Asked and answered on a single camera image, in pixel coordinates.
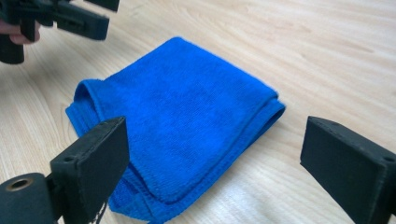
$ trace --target hand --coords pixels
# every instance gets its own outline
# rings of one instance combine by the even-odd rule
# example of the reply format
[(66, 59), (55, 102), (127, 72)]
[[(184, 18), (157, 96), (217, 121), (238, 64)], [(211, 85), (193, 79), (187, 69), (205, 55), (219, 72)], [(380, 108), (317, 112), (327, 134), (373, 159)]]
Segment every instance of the hand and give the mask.
[[(35, 41), (40, 39), (40, 33), (38, 29), (40, 28), (40, 24), (38, 22), (35, 23)], [(0, 34), (9, 35), (9, 38), (15, 44), (32, 44), (30, 40), (28, 40), (24, 35), (21, 34), (20, 26), (10, 25), (0, 20)]]

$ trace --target blue fabric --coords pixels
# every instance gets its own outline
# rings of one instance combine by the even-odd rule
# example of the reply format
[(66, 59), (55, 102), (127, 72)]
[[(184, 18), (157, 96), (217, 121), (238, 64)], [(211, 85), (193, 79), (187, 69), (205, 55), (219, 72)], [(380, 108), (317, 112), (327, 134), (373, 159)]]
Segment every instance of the blue fabric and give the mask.
[(79, 136), (125, 116), (130, 164), (110, 209), (152, 223), (183, 212), (282, 115), (275, 91), (175, 37), (105, 80), (78, 84)]

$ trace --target blue cloth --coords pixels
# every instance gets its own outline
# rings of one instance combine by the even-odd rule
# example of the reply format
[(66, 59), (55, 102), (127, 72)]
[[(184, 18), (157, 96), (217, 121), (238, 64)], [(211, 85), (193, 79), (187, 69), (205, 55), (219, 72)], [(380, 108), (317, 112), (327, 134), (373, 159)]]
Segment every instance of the blue cloth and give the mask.
[(258, 79), (175, 37), (105, 80), (81, 81), (66, 113), (79, 136), (126, 117), (130, 164), (110, 209), (162, 223), (208, 190), (284, 109)]

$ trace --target towel fold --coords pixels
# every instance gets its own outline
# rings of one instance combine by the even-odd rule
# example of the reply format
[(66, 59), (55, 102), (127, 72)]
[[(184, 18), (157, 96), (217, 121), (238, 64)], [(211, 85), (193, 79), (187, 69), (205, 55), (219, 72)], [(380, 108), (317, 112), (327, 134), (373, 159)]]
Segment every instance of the towel fold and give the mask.
[(258, 79), (175, 37), (105, 80), (81, 81), (66, 113), (79, 136), (126, 117), (130, 163), (110, 209), (162, 223), (209, 189), (284, 109)]

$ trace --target tabletop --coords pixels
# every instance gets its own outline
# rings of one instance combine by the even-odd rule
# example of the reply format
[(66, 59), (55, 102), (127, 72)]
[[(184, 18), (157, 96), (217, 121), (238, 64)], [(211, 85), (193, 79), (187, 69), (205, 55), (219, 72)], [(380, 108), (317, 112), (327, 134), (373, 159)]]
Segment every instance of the tabletop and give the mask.
[[(182, 36), (279, 93), (287, 110), (169, 223), (352, 223), (300, 165), (306, 119), (339, 122), (396, 153), (396, 1), (134, 0), (106, 14), (106, 41), (42, 27), (21, 65), (0, 64), (0, 182), (50, 173), (77, 139), (77, 84)], [(144, 223), (106, 210), (102, 223)], [(390, 223), (396, 223), (392, 217)]]

